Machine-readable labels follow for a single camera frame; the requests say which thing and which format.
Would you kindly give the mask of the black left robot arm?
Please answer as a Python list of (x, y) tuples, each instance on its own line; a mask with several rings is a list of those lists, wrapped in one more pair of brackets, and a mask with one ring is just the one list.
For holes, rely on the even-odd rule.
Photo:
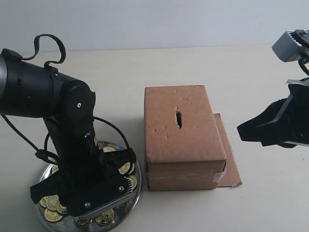
[(132, 182), (119, 168), (134, 163), (132, 148), (103, 153), (95, 138), (95, 93), (83, 81), (56, 68), (27, 63), (17, 52), (0, 55), (0, 113), (2, 116), (42, 118), (56, 149), (37, 149), (37, 158), (58, 171), (31, 186), (38, 203), (56, 195), (69, 215), (93, 216), (133, 193)]

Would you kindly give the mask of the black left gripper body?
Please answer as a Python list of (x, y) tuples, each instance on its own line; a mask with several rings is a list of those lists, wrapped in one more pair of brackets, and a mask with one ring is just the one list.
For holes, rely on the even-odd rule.
[(127, 162), (136, 163), (135, 152), (130, 147), (107, 153), (100, 149), (94, 163), (74, 169), (70, 176), (73, 185), (69, 194), (59, 196), (68, 214), (79, 217), (91, 209), (133, 192), (133, 181), (129, 179), (129, 175), (118, 172)]

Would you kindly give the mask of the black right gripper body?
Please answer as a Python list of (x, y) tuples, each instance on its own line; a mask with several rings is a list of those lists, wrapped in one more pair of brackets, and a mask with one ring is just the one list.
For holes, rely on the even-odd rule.
[(276, 145), (309, 145), (309, 82), (287, 81), (290, 91), (275, 117)]

